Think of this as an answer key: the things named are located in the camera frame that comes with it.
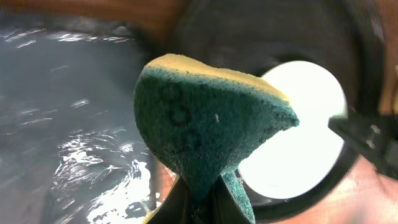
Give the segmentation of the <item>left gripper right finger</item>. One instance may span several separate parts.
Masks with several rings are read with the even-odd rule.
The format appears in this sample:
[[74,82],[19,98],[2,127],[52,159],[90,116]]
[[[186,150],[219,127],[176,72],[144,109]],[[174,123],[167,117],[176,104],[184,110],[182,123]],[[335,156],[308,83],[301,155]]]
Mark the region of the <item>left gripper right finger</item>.
[[249,197],[234,172],[219,176],[211,188],[211,223],[255,224]]

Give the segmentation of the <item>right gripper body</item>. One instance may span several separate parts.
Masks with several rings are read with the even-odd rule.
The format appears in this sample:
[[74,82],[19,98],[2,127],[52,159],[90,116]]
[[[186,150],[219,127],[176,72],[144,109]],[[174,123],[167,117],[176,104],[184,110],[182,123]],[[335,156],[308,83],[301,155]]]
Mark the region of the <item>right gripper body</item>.
[[379,174],[397,179],[397,116],[333,117],[328,127],[358,154],[374,164]]

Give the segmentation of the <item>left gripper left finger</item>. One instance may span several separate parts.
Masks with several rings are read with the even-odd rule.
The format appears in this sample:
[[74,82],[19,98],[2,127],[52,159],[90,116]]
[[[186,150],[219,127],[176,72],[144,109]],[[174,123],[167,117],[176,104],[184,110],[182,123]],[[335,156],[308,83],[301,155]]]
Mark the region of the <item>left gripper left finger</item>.
[[163,204],[149,212],[142,224],[189,224],[190,194],[185,181],[177,176]]

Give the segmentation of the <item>light green plate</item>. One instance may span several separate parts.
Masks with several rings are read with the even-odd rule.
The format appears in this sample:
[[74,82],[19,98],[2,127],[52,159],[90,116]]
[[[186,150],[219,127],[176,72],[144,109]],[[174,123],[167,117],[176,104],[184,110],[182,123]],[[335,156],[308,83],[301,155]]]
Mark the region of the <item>light green plate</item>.
[[242,161],[239,173],[262,196],[294,198],[319,184],[342,151],[343,140],[328,120],[348,115],[345,94],[327,69],[312,62],[283,63],[262,79],[288,96],[300,124],[267,140]]

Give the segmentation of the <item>green yellow sponge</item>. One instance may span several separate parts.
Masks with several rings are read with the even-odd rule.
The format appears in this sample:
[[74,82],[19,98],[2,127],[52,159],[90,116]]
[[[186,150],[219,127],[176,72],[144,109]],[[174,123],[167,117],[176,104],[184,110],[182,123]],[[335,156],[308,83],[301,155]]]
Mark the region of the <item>green yellow sponge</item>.
[[150,152],[180,176],[190,223],[211,223],[211,188],[275,134],[296,127],[289,99],[265,80],[166,54],[144,66],[134,116]]

